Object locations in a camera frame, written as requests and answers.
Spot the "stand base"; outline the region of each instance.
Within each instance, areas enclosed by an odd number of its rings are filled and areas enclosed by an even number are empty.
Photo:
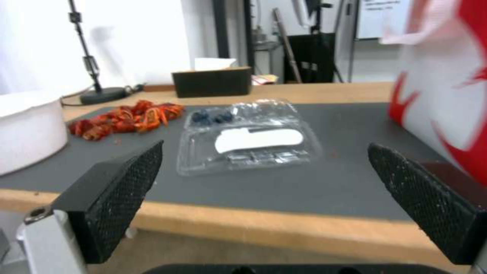
[[[127,92],[122,87],[111,87],[102,89],[101,93],[96,91],[88,91],[83,93],[79,99],[83,105],[99,104],[125,98]]]

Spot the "dark brown storage box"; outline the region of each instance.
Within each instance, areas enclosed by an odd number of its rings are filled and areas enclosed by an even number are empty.
[[[179,98],[247,95],[251,76],[250,67],[172,73]]]

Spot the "white cylindrical container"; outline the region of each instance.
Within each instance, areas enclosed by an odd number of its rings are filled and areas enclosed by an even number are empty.
[[[39,162],[68,142],[59,95],[0,96],[0,176]]]

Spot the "black tabletop mat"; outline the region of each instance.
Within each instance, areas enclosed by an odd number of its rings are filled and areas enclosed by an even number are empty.
[[[202,108],[190,106],[188,111]],[[176,173],[182,119],[149,134],[116,134],[100,142],[70,137],[52,157],[1,176],[0,188],[62,192],[93,163],[123,155],[157,139],[165,141],[163,164],[146,200],[255,210],[410,220],[367,160],[378,142],[425,161],[444,161],[387,117],[387,104],[301,104],[297,110],[315,131],[324,157],[282,168],[184,177]],[[107,109],[93,112],[93,116]]]

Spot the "black tripod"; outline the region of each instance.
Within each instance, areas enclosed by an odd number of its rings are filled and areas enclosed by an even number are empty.
[[[125,89],[122,87],[110,87],[102,88],[100,82],[98,81],[98,75],[100,71],[98,65],[86,46],[85,39],[83,37],[83,31],[81,30],[81,13],[76,11],[74,0],[69,0],[69,6],[71,7],[71,12],[69,13],[69,21],[75,24],[75,30],[78,33],[81,46],[85,56],[83,57],[83,62],[88,74],[93,79],[93,91],[88,91],[80,96],[81,103],[84,105],[103,103],[108,101],[113,101],[121,99],[127,96]]]

